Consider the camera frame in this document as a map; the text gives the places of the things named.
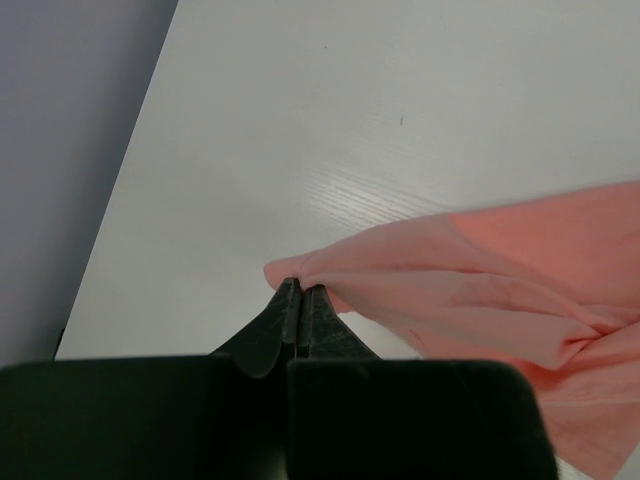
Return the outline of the pink t shirt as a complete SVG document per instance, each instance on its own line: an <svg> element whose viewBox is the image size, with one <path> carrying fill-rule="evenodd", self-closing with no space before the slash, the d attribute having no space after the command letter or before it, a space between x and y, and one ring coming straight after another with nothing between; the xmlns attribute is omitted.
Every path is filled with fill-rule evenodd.
<svg viewBox="0 0 640 480"><path fill-rule="evenodd" d="M273 261L427 358L498 360L532 384L557 454L611 479L639 442L639 185L377 226Z"/></svg>

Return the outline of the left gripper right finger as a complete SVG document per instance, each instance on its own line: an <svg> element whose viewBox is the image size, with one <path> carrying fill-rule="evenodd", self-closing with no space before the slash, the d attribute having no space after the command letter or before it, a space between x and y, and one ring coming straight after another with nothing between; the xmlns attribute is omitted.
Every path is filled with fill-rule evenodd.
<svg viewBox="0 0 640 480"><path fill-rule="evenodd" d="M324 286L302 297L296 327L295 357L304 359L379 359L336 314Z"/></svg>

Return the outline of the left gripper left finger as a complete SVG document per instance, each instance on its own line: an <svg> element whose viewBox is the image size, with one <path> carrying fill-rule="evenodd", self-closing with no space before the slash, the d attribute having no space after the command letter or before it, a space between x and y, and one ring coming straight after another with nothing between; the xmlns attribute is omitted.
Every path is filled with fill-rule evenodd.
<svg viewBox="0 0 640 480"><path fill-rule="evenodd" d="M266 377L282 352L296 351L300 314L300 283L295 278L286 278L267 306L212 355L229 357L250 378Z"/></svg>

